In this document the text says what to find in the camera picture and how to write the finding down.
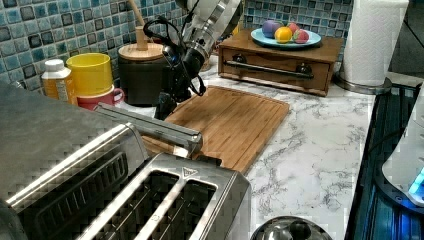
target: toaster slot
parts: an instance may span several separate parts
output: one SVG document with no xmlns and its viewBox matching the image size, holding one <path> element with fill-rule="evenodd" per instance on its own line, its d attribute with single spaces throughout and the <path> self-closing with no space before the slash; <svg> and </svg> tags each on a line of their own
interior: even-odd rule
<svg viewBox="0 0 424 240">
<path fill-rule="evenodd" d="M 177 181 L 178 177 L 171 174 L 150 173 L 115 216 L 103 227 L 103 231 L 97 234 L 96 239 L 134 239 Z"/>
<path fill-rule="evenodd" d="M 188 181 L 150 240 L 189 239 L 215 192 L 211 185 Z"/>
<path fill-rule="evenodd" d="M 119 191 L 128 176 L 126 155 L 108 152 L 19 214 L 29 239 L 70 239 Z"/>
</svg>

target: wooden drawer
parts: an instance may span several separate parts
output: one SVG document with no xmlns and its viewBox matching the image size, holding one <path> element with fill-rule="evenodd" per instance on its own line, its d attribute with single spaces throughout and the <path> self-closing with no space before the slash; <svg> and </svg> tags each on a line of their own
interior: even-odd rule
<svg viewBox="0 0 424 240">
<path fill-rule="evenodd" d="M 221 77 L 327 95 L 338 55 L 337 45 L 331 46 L 331 52 L 325 46 L 292 52 L 272 50 L 256 45 L 248 37 L 243 39 L 248 33 L 240 32 L 237 38 L 230 38 L 219 46 L 218 74 Z M 299 74 L 301 66 L 308 67 L 309 72 Z"/>
</svg>

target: bamboo cutting board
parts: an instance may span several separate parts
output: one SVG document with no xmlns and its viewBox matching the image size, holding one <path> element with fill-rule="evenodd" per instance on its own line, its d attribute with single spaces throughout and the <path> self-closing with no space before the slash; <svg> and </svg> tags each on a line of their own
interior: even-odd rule
<svg viewBox="0 0 424 240">
<path fill-rule="evenodd" d="M 285 102 L 209 86 L 204 96 L 194 96 L 180 104 L 165 121 L 200 131 L 203 136 L 200 154 L 222 159 L 221 166 L 245 173 L 288 110 Z M 160 145 L 143 138 L 147 148 Z M 163 145 L 159 148 L 172 153 L 171 148 Z"/>
</svg>

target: orange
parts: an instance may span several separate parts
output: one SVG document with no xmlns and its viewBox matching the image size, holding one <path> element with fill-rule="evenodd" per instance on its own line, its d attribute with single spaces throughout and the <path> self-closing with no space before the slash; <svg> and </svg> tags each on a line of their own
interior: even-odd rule
<svg viewBox="0 0 424 240">
<path fill-rule="evenodd" d="M 275 31 L 274 38 L 278 43 L 287 43 L 292 38 L 292 31 L 288 27 L 280 27 Z"/>
</svg>

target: white marble countertop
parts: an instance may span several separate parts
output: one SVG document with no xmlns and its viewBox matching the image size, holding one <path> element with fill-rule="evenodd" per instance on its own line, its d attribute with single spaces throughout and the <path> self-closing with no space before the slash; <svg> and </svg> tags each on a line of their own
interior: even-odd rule
<svg viewBox="0 0 424 240">
<path fill-rule="evenodd" d="M 290 110 L 246 174 L 252 186 L 251 234 L 267 220 L 293 215 L 344 239 L 375 96 L 332 84 L 317 97 L 220 78 L 217 57 L 200 75 L 205 85 L 284 101 Z M 153 108 L 118 107 L 148 116 Z"/>
</svg>

